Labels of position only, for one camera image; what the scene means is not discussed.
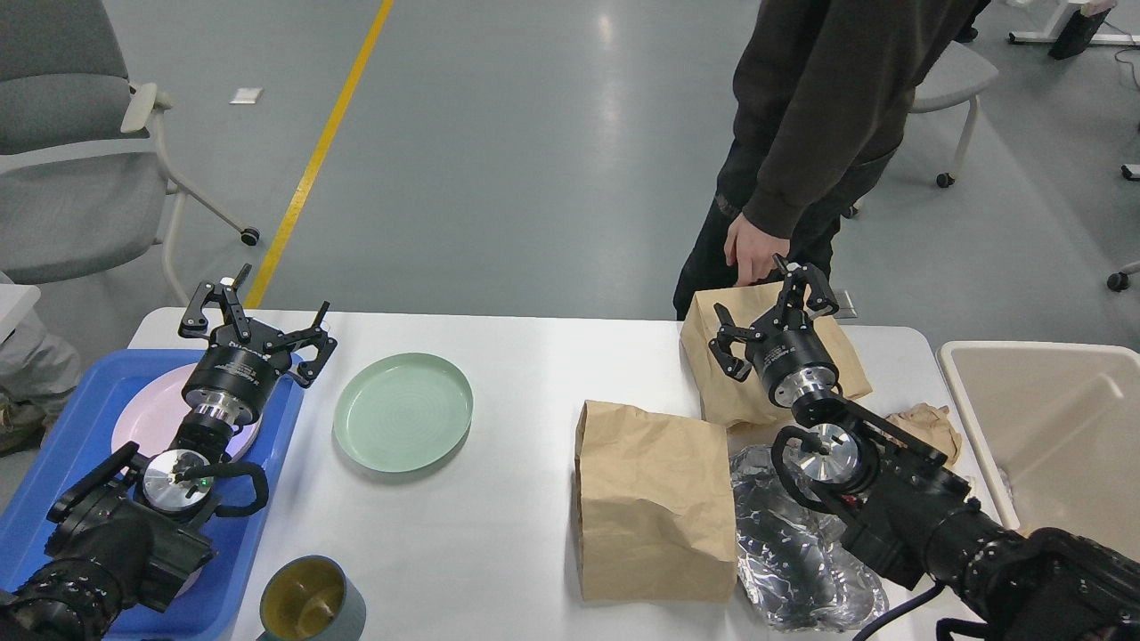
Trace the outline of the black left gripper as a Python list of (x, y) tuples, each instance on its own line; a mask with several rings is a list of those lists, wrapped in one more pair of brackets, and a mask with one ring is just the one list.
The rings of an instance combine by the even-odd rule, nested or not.
[[(329, 301), (324, 301), (308, 328), (276, 331), (264, 339), (264, 352), (258, 352), (256, 344), (249, 344), (253, 331), (239, 299), (249, 271), (252, 263), (243, 263), (235, 276), (201, 281), (178, 324), (178, 336), (207, 340), (207, 350), (184, 383), (184, 401), (192, 409), (221, 409), (228, 425), (259, 422), (282, 375), (302, 389), (314, 386), (337, 349), (337, 340), (321, 325), (329, 313)], [(210, 325), (206, 313), (213, 308), (223, 316), (215, 326)], [(293, 354), (309, 346), (316, 349), (314, 357), (294, 364)]]

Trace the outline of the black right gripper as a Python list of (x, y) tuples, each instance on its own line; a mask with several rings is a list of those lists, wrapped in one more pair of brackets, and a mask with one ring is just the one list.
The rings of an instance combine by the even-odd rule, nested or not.
[[(774, 336), (736, 325), (725, 305), (712, 305), (718, 323), (708, 342), (709, 352), (720, 372), (736, 382), (744, 382), (754, 368), (762, 374), (762, 386), (773, 405), (790, 409), (809, 393), (834, 393), (839, 370), (831, 354), (814, 331), (814, 320), (839, 313), (841, 305), (826, 275), (814, 263), (796, 263), (785, 255), (773, 255), (783, 285), (774, 305), (772, 328), (783, 331)], [(742, 360), (733, 344), (754, 344), (754, 362)]]

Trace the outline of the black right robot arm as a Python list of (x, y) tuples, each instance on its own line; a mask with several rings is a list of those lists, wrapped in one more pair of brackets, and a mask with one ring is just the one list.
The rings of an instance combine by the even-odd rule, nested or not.
[(844, 550), (903, 589), (933, 587), (883, 612), (883, 626), (951, 589), (976, 620), (940, 618), (938, 640), (1135, 640), (1137, 563), (1070, 532), (1021, 536), (970, 498), (946, 454), (842, 397), (840, 372), (813, 326), (838, 313), (829, 279), (813, 263), (775, 258), (777, 300), (748, 326), (714, 305), (709, 350), (738, 382), (756, 372), (769, 401), (793, 414), (769, 462), (791, 500), (844, 524)]

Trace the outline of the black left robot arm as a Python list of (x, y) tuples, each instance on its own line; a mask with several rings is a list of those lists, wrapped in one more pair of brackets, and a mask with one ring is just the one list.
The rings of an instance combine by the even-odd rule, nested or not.
[(5, 640), (101, 640), (136, 605), (164, 612), (193, 573), (215, 557), (211, 518), (249, 518), (270, 498), (264, 468), (237, 461), (229, 443), (259, 421), (280, 378), (309, 388), (337, 349), (321, 325), (285, 332), (249, 317), (239, 300), (249, 266), (199, 282), (178, 326), (207, 349), (182, 397), (188, 406), (165, 451), (125, 443), (46, 512), (48, 563), (3, 593)]

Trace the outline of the person's hand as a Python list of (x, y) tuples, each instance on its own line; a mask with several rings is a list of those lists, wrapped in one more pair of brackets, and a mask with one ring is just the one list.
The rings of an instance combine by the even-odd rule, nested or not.
[(751, 287), (769, 279), (769, 274), (777, 269), (775, 255), (785, 258), (790, 244), (790, 240), (759, 230), (746, 216), (736, 216), (728, 225), (724, 245), (726, 263), (736, 269), (733, 287)]

